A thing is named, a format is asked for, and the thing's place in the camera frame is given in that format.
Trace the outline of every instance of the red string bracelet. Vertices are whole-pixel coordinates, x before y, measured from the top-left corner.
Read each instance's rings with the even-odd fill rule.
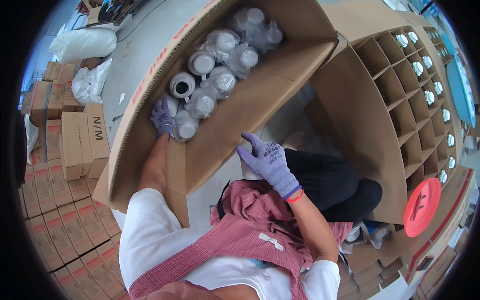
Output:
[[[290,203],[295,203],[295,202],[296,202],[298,199],[300,199],[300,197],[302,197],[302,196],[303,196],[303,189],[301,189],[301,194],[300,194],[300,196],[298,196],[297,198],[293,198],[293,199],[288,198],[288,199],[286,199],[285,201],[290,202]]]

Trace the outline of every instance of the black pants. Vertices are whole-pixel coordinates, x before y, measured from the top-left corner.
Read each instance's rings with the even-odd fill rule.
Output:
[[[359,180],[341,157],[291,149],[285,149],[285,157],[290,172],[328,222],[356,224],[380,203],[380,184]]]

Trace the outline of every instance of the black strap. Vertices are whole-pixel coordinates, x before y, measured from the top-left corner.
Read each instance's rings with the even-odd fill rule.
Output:
[[[225,193],[225,190],[227,189],[228,185],[230,185],[230,180],[227,182],[227,185],[223,188],[222,194],[220,195],[220,199],[218,200],[218,203],[216,205],[216,209],[218,211],[218,216],[220,217],[220,220],[225,216],[225,210],[223,209],[222,198],[223,198],[223,193]]]

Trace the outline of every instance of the purple work glove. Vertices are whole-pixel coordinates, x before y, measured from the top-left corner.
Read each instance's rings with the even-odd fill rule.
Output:
[[[172,136],[173,125],[175,124],[175,119],[170,115],[168,110],[167,98],[164,97],[163,100],[157,100],[155,106],[152,110],[152,116],[150,121],[156,129],[156,137],[158,138],[162,133],[168,133],[168,140]]]
[[[252,144],[252,153],[244,146],[237,146],[240,159],[258,176],[265,179],[283,200],[301,189],[298,180],[290,173],[282,146],[274,142],[262,142],[250,132],[242,132],[242,138]]]

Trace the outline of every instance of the white sleeve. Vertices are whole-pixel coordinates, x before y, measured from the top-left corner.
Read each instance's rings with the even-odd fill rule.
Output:
[[[338,265],[331,261],[313,262],[301,283],[309,300],[335,300],[340,285]]]
[[[146,271],[196,242],[210,228],[182,229],[157,190],[133,194],[120,238],[119,263],[127,290]]]

